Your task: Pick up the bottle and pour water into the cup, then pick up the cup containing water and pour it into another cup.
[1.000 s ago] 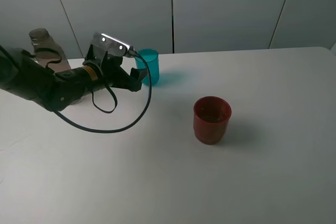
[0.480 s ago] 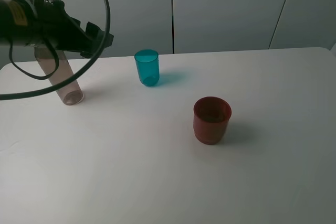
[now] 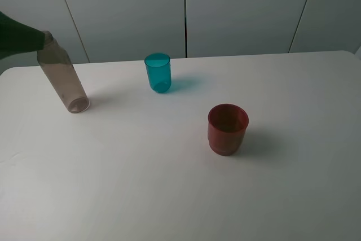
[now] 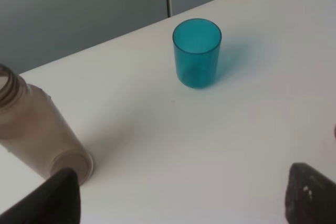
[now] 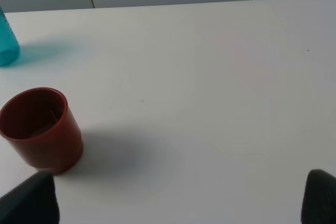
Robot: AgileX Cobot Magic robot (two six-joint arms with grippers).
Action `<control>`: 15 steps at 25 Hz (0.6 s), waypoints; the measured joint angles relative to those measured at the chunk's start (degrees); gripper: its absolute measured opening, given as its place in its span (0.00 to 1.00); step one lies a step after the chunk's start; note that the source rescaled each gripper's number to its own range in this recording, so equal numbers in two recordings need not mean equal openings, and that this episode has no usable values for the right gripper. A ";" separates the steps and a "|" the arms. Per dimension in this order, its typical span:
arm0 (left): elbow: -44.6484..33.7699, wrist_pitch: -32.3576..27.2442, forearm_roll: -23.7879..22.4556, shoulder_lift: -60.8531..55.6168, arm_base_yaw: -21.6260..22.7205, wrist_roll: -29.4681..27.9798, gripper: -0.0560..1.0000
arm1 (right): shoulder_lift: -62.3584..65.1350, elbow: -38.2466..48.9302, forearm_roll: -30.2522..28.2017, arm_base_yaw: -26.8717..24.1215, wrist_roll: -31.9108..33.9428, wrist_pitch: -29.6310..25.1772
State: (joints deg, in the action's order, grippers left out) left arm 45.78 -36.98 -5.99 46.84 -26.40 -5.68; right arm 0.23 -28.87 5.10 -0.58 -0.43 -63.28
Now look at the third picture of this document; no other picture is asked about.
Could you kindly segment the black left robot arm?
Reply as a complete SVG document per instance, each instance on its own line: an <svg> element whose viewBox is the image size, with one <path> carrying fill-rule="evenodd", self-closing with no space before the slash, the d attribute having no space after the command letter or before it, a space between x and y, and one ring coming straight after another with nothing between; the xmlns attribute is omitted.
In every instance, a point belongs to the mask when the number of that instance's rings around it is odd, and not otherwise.
<svg viewBox="0 0 361 241"><path fill-rule="evenodd" d="M1 12L1 59L26 52L42 50L44 43L44 32L15 21Z"/></svg>

